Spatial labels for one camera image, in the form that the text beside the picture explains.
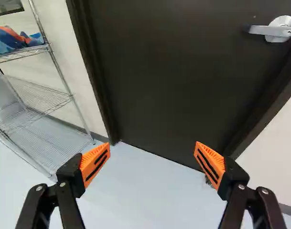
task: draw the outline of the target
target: door handle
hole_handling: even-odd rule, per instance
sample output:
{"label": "door handle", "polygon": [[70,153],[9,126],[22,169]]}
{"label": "door handle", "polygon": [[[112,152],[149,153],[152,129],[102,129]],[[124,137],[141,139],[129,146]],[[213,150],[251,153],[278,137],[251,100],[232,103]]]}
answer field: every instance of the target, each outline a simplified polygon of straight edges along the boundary
{"label": "door handle", "polygon": [[252,25],[248,33],[264,35],[267,42],[286,42],[291,37],[291,16],[277,17],[269,25]]}
{"label": "door handle", "polygon": [[248,33],[274,37],[291,37],[291,27],[285,25],[284,26],[252,25]]}

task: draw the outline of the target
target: dark brown door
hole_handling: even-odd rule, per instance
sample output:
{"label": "dark brown door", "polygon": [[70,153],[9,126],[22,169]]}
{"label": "dark brown door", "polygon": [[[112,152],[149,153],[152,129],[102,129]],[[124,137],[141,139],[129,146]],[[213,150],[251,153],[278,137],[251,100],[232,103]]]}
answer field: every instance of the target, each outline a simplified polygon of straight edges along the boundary
{"label": "dark brown door", "polygon": [[198,168],[223,148],[291,51],[242,31],[291,0],[88,0],[122,141]]}

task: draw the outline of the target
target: wire shelving unit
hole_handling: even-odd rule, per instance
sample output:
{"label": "wire shelving unit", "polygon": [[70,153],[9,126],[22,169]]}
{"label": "wire shelving unit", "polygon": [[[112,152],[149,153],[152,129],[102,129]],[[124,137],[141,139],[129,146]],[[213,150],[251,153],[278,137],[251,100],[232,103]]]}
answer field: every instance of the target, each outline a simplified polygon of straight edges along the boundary
{"label": "wire shelving unit", "polygon": [[[33,167],[55,178],[63,163],[95,141],[46,38],[35,5],[32,0],[28,2],[44,44],[0,55],[0,64],[47,52],[65,92],[4,75],[0,70],[0,141]],[[84,133],[49,118],[50,113],[68,103],[73,103]]]}

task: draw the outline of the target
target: orange gripper pad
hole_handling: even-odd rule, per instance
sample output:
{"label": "orange gripper pad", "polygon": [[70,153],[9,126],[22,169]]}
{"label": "orange gripper pad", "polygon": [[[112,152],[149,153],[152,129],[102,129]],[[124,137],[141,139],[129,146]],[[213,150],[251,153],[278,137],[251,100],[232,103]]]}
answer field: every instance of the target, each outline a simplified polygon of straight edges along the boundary
{"label": "orange gripper pad", "polygon": [[109,143],[104,143],[95,147],[83,155],[79,169],[83,175],[85,188],[89,186],[93,178],[98,174],[99,170],[109,158]]}
{"label": "orange gripper pad", "polygon": [[218,190],[225,172],[224,157],[200,142],[196,142],[194,157],[213,187]]}

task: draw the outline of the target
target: light blue floor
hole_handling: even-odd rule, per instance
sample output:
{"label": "light blue floor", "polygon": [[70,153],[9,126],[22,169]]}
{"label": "light blue floor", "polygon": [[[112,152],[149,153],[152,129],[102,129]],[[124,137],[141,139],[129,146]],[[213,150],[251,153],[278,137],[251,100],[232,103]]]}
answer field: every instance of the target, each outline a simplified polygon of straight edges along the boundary
{"label": "light blue floor", "polygon": [[[15,227],[28,190],[39,183],[53,184],[0,143],[0,229]],[[225,202],[202,173],[119,143],[78,205],[89,229],[216,229]],[[252,228],[245,216],[242,228]],[[58,210],[50,228],[62,228]]]}

